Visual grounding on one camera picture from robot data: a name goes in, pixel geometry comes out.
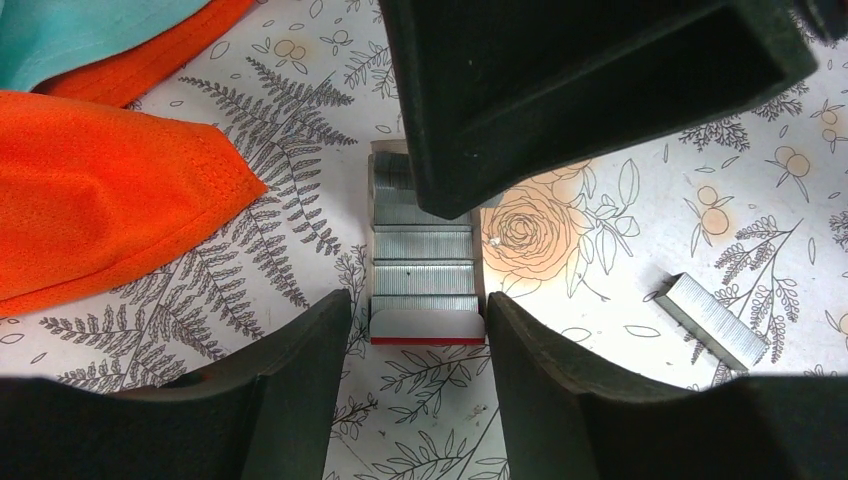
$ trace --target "patterned paper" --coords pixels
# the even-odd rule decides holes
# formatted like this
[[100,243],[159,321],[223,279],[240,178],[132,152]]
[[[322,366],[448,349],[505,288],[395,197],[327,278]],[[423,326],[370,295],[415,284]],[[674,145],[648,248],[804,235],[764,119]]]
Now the patterned paper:
[[[737,374],[651,301],[685,271],[769,342],[754,373],[848,371],[848,47],[807,38],[819,72],[768,104],[506,192],[482,214],[487,288],[611,361],[703,390]],[[486,346],[367,342],[366,159],[369,142],[403,137],[376,1],[257,1],[129,108],[217,125],[271,190],[137,282],[0,320],[0,373],[101,393],[162,384],[347,288],[326,479],[509,478]]]

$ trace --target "fern illustration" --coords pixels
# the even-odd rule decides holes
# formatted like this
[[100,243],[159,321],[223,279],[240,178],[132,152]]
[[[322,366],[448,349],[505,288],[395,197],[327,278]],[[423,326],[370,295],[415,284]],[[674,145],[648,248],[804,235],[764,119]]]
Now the fern illustration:
[[739,115],[731,115],[697,127],[687,128],[680,133],[678,140],[684,145],[691,142],[698,147],[699,152],[712,142],[743,152],[751,148],[751,144],[748,142],[748,132],[738,120]]
[[285,298],[298,307],[309,308],[309,302],[306,301],[300,287],[297,286],[297,280],[294,278],[294,273],[291,272],[292,266],[289,263],[289,257],[285,256],[288,248],[283,244],[285,235],[272,235],[276,222],[272,221],[279,211],[261,210],[269,204],[274,204],[278,200],[274,197],[262,197],[256,200],[247,211],[236,217],[231,223],[233,226],[232,240],[238,242],[240,247],[247,247],[246,253],[253,255],[253,263],[259,266],[259,271],[265,274],[265,278],[270,280],[271,285],[277,289]]
[[[332,75],[314,87],[283,78],[251,57],[247,57],[247,62],[258,74],[259,81],[263,82],[264,98],[245,96],[234,88],[209,80],[193,77],[179,80],[216,99],[216,105],[225,112],[230,122],[223,132],[248,159],[254,173],[269,186],[270,191],[263,198],[272,197],[274,200],[260,199],[260,203],[250,208],[255,221],[263,224],[259,225],[265,230],[262,235],[270,234],[274,228],[267,225],[274,225],[273,222],[279,220],[274,220],[276,215],[267,210],[257,216],[256,209],[280,203],[277,207],[289,212],[286,220],[294,224],[294,233],[304,235],[301,242],[314,242],[316,253],[337,255],[341,248],[338,237],[333,236],[327,220],[321,218],[322,209],[312,207],[320,197],[317,189],[321,185],[312,179],[321,170],[311,167],[321,159],[299,157],[317,154],[324,145],[356,143],[353,138],[333,129],[322,114],[325,107],[348,106],[354,99],[331,85]],[[278,257],[271,255],[269,258],[277,264],[276,270],[284,269]],[[285,283],[279,280],[280,275],[278,272],[270,274],[278,278],[277,284]],[[277,284],[275,286],[282,291],[291,290]]]
[[174,360],[174,354],[165,354],[165,345],[153,348],[155,342],[150,340],[141,345],[133,355],[126,378],[129,383],[124,383],[124,388],[138,388],[145,385],[160,387],[170,380],[179,377],[186,372],[183,366],[184,360]]
[[[245,283],[243,277],[238,277],[243,267],[241,265],[226,267],[225,265],[226,262],[235,258],[238,252],[231,250],[232,244],[229,242],[214,243],[217,239],[217,235],[213,236],[186,254],[179,278],[180,281],[187,281],[187,283],[174,287],[159,306],[167,309],[171,315],[179,318],[187,326],[193,322],[197,324],[197,316],[203,307],[189,309],[194,306],[195,299],[204,298],[204,305],[211,305],[210,313],[220,312],[219,321],[226,322],[227,326],[233,327],[233,330],[241,332],[245,337],[258,340],[262,338],[264,332],[256,325],[256,314],[250,310],[251,302],[244,298],[247,290],[240,288]],[[184,292],[192,293],[177,300]],[[205,356],[212,353],[205,349],[196,350]]]
[[[94,370],[66,372],[59,375],[59,381],[99,392],[161,385],[186,370],[184,360],[165,352],[172,340],[218,360],[224,353],[206,325],[209,313],[221,312],[221,321],[245,336],[260,338],[264,332],[256,325],[250,302],[244,301],[247,292],[241,287],[245,279],[238,276],[242,267],[228,267],[237,254],[229,242],[221,241],[218,232],[180,259],[116,289],[115,294],[131,303],[153,305],[149,316],[145,308],[139,308],[132,325],[126,304],[117,312],[107,306],[99,318],[90,314],[87,320],[42,319],[41,324],[54,335],[102,350],[115,360],[111,367],[101,364]],[[129,361],[122,370],[119,359],[125,356]]]
[[792,117],[800,115],[804,110],[804,107],[798,97],[808,93],[809,91],[810,88],[806,83],[803,81],[798,82],[765,104],[751,110],[751,113],[758,117],[765,118],[769,122],[777,120],[784,113],[788,113],[789,116]]
[[112,360],[111,365],[104,358],[99,366],[94,362],[88,368],[78,368],[58,375],[60,383],[72,387],[82,388],[95,393],[111,393],[121,387],[126,375],[121,372],[121,364],[117,358]]
[[138,345],[144,329],[144,310],[138,310],[133,325],[127,321],[127,306],[122,304],[118,312],[106,306],[102,317],[88,314],[86,320],[75,318],[44,317],[39,322],[53,335],[61,335],[62,340],[85,344],[108,353],[112,358],[126,355]]
[[130,305],[146,307],[159,300],[165,293],[171,281],[172,269],[178,264],[179,260],[168,263],[134,282],[113,288],[111,293],[120,295],[122,300],[129,299]]
[[[382,21],[382,15],[375,10]],[[380,92],[382,98],[398,98],[395,73],[389,47],[368,42],[369,52],[352,51],[350,63],[345,65],[350,72],[345,74],[345,83],[353,90],[359,85],[367,85],[368,78],[374,80],[373,92]]]

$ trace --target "orange mesh cloth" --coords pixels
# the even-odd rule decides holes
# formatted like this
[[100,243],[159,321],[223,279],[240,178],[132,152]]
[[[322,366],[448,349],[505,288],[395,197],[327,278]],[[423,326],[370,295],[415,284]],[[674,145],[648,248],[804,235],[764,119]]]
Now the orange mesh cloth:
[[0,317],[135,280],[265,190],[214,127],[0,92]]
[[123,107],[227,32],[253,0],[211,0],[174,28],[132,50],[51,78],[35,91]]

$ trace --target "teal fabric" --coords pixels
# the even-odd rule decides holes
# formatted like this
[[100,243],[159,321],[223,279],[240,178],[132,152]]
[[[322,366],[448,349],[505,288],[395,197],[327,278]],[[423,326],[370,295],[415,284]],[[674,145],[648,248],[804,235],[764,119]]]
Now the teal fabric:
[[0,89],[30,91],[50,77],[125,52],[208,1],[0,0]]

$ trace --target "black plastic piece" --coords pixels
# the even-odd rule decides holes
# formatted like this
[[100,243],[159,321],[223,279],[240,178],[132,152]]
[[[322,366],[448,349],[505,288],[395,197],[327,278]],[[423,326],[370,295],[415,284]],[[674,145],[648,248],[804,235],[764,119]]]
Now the black plastic piece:
[[161,388],[0,379],[0,478],[320,480],[350,325],[338,290]]
[[382,1],[419,206],[756,107],[816,63],[775,0]]
[[795,0],[796,11],[825,43],[834,43],[848,33],[846,7],[846,0]]
[[515,479],[848,478],[848,409],[833,404],[846,378],[694,393],[604,360],[503,293],[486,325]]

